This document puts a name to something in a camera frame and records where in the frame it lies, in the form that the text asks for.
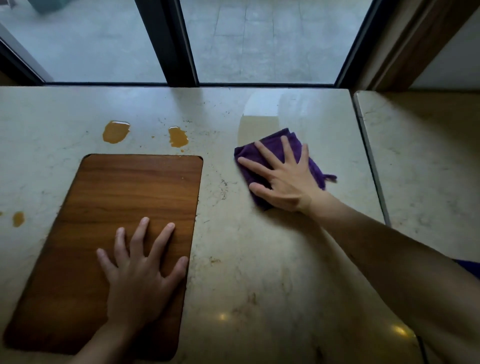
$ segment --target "tiled floor outside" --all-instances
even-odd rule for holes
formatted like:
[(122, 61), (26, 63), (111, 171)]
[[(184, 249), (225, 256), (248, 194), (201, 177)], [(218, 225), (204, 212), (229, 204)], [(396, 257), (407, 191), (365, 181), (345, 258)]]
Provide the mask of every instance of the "tiled floor outside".
[[(371, 0), (180, 0), (200, 82), (333, 83)], [(0, 23), (55, 81), (165, 82), (134, 0), (73, 0)]]

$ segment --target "person's right arm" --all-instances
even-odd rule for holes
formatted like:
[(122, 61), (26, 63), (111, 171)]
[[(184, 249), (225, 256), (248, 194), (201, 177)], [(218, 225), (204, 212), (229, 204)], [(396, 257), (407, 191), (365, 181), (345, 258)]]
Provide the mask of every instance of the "person's right arm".
[(480, 363), (480, 281), (436, 250), (319, 189), (308, 169), (307, 146), (297, 163), (288, 140), (282, 137), (282, 142), (285, 163), (255, 143), (273, 170), (239, 158), (272, 185), (252, 183), (251, 191), (320, 224), (383, 301), (439, 355), (450, 363)]

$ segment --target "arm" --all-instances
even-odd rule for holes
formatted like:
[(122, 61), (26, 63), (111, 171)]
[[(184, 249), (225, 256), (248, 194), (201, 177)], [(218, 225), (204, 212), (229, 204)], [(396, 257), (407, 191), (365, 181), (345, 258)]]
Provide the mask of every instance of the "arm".
[(103, 249), (97, 250), (98, 260), (110, 283), (107, 303), (107, 323), (72, 359), (70, 364), (118, 363), (138, 332), (156, 320), (176, 286), (185, 277), (188, 258), (182, 257), (172, 273), (163, 278), (158, 271), (160, 258), (175, 229), (169, 223), (155, 240), (148, 257), (144, 256), (144, 236), (149, 219), (140, 221), (130, 242), (130, 255), (125, 248), (125, 229), (115, 236), (115, 260), (110, 262)]
[(308, 169), (308, 147), (297, 163), (282, 137), (285, 163), (260, 142), (273, 170), (239, 158), (272, 189), (249, 188), (272, 205), (300, 211), (320, 224), (360, 269), (383, 301), (452, 363), (480, 361), (480, 282), (442, 255), (348, 207), (318, 188)]

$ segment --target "green container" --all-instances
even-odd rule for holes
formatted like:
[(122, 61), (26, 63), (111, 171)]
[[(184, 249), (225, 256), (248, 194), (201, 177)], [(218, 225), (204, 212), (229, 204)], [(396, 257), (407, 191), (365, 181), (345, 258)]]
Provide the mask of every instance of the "green container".
[(47, 14), (49, 12), (56, 12), (71, 0), (28, 0), (33, 8), (40, 14)]

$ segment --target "cutting board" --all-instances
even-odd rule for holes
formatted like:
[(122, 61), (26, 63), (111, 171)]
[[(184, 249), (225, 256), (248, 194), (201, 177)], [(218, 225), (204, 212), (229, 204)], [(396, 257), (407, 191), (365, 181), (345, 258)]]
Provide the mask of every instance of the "cutting board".
[[(108, 282), (96, 249), (114, 261), (118, 227), (125, 227), (129, 241), (148, 216), (148, 254), (163, 227), (176, 224), (160, 264), (163, 275), (181, 256), (190, 256), (202, 166), (197, 156), (86, 156), (5, 331), (7, 346), (75, 354), (90, 340), (107, 320)], [(185, 288), (184, 279), (162, 316), (138, 337), (136, 358), (175, 355)]]

